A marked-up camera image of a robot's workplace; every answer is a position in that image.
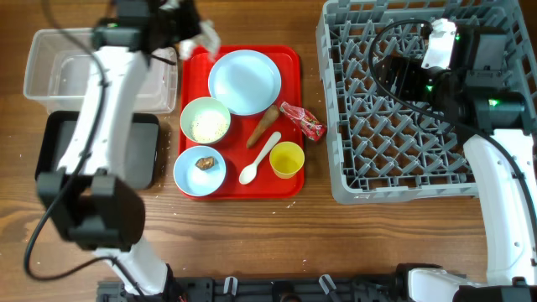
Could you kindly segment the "white napkin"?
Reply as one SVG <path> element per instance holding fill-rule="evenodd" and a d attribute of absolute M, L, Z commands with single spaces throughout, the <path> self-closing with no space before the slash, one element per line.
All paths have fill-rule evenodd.
<path fill-rule="evenodd" d="M 193 38 L 180 42 L 179 57 L 188 60 L 196 47 L 200 46 L 209 52 L 209 59 L 214 61 L 221 48 L 221 39 L 215 30 L 214 23 L 207 19 L 200 21 L 201 32 Z"/>

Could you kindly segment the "red snack wrapper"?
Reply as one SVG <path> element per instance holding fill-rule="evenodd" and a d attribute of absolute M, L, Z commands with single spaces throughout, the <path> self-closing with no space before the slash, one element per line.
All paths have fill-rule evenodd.
<path fill-rule="evenodd" d="M 326 126 L 303 107 L 296 107 L 288 102 L 282 102 L 279 110 L 312 141 L 319 141 L 326 133 Z"/>

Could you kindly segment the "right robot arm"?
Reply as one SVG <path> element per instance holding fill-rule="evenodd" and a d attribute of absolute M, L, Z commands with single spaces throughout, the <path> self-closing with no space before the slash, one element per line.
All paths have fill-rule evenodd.
<path fill-rule="evenodd" d="M 536 178 L 533 107 L 503 82 L 504 30 L 421 21 L 422 60 L 370 61 L 378 93 L 447 122 L 477 184 L 487 235 L 487 280 L 473 283 L 435 265 L 401 264 L 390 290 L 404 301 L 533 301 Z"/>

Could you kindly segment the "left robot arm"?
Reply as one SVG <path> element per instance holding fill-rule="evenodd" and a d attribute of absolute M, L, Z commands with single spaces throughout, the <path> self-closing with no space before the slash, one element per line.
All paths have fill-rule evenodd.
<path fill-rule="evenodd" d="M 192 1 L 117 1 L 82 49 L 92 67 L 75 131 L 54 172 L 38 176 L 43 221 L 94 261 L 104 261 L 135 299 L 184 301 L 170 266 L 143 238 L 145 207 L 125 182 L 134 102 L 153 53 L 210 34 Z"/>

